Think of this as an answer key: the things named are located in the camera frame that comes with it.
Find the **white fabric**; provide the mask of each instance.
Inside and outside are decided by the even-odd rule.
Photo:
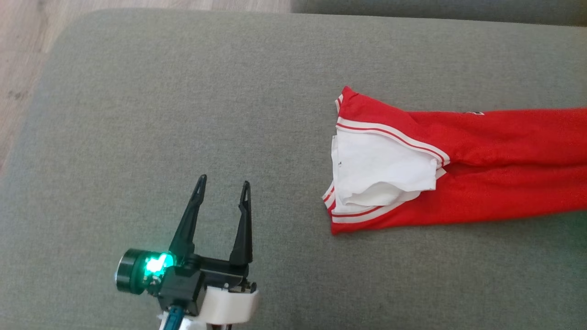
[[[331,153],[336,214],[398,206],[436,188],[438,160],[386,136],[337,130]]]
[[[412,139],[410,136],[404,134],[402,131],[380,123],[356,122],[354,120],[344,119],[339,117],[336,121],[336,129],[338,132],[351,133],[372,133],[376,135],[391,138],[404,147],[415,149],[417,151],[425,152],[438,160],[438,165],[446,166],[450,163],[450,158],[447,153],[438,149],[437,147]]]
[[[436,171],[436,179],[440,178],[441,176],[445,175],[446,171],[443,168],[440,168]],[[330,207],[328,200],[325,201],[326,205]],[[337,211],[338,207],[332,210],[332,222],[333,223],[361,223],[364,221],[368,221],[374,219],[380,215],[384,215],[389,211],[393,210],[394,208],[402,205],[404,202],[400,201],[397,203],[393,203],[387,206],[371,206],[371,207],[364,207],[364,210],[357,213],[357,212],[340,212]]]

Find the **sofa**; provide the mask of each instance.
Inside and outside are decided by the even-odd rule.
[[[587,29],[308,14],[99,11],[57,40],[0,181],[0,328],[157,329],[118,292],[208,175],[196,253],[228,258],[251,183],[262,295],[234,329],[585,329],[587,213],[332,236],[334,100],[587,105]]]
[[[293,0],[293,12],[587,26],[585,0]]]

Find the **green led light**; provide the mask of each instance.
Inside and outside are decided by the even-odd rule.
[[[145,276],[155,275],[160,277],[165,273],[167,267],[174,265],[173,256],[167,253],[161,253],[158,258],[149,258],[145,266]]]

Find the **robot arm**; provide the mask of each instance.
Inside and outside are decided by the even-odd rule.
[[[116,272],[119,291],[140,295],[146,290],[157,298],[166,316],[162,330],[202,323],[230,329],[249,321],[258,305],[257,285],[247,280],[252,262],[251,186],[245,181],[242,187],[241,219],[230,258],[219,260],[194,253],[206,180],[206,175],[199,178],[169,251],[129,249]]]

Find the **white stripe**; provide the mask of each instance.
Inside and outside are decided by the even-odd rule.
[[[368,221],[375,219],[380,215],[384,215],[387,212],[393,210],[394,208],[402,205],[404,202],[394,203],[392,205],[383,206],[371,213],[367,213],[364,215],[360,215],[358,217],[337,217],[334,212],[332,212],[332,222],[338,224],[353,224],[353,223],[361,223],[363,221]]]
[[[336,205],[336,207],[334,208],[334,210],[332,210],[332,214],[334,215],[354,215],[354,214],[361,214],[361,213],[365,213],[365,212],[369,212],[371,210],[374,210],[377,206],[358,206],[361,207],[360,211],[337,211],[336,209],[338,208],[338,204]]]
[[[335,201],[334,191],[332,192],[332,194],[330,193],[332,191],[332,188],[334,188],[334,181],[330,184],[330,187],[328,187],[326,193],[322,195],[322,200],[324,201],[324,204],[326,204],[326,208],[332,206],[332,203],[334,203]]]
[[[402,133],[401,131],[391,127],[391,126],[387,126],[387,125],[383,125],[383,124],[378,124],[378,123],[365,123],[365,122],[356,122],[354,120],[348,120],[348,119],[344,119],[342,117],[338,117],[338,121],[339,124],[345,125],[345,126],[349,126],[349,127],[354,127],[354,128],[358,128],[358,129],[362,129],[360,130],[361,132],[368,132],[368,133],[374,133],[374,134],[379,134],[379,135],[383,135],[383,136],[387,136],[399,143],[401,143],[402,145],[417,150],[417,151],[421,151],[421,152],[425,152],[428,153],[430,155],[432,155],[434,158],[438,159],[441,163],[439,163],[438,166],[441,167],[442,165],[448,165],[450,162],[450,158],[448,156],[447,153],[445,153],[444,151],[438,149],[437,147],[434,147],[431,144],[428,143],[424,143],[418,140],[414,140],[411,137],[405,135],[404,133]],[[343,130],[346,132],[352,132],[352,133],[357,133],[357,130],[353,130],[353,129],[346,129],[344,127],[339,127],[337,126],[336,129],[339,130]],[[387,134],[384,132],[381,132],[379,130],[375,130],[375,129],[380,129],[380,130],[385,130],[388,132],[391,132],[392,134]],[[438,153],[432,153],[428,150],[423,150],[421,148],[426,148],[429,150],[433,150],[434,152]]]

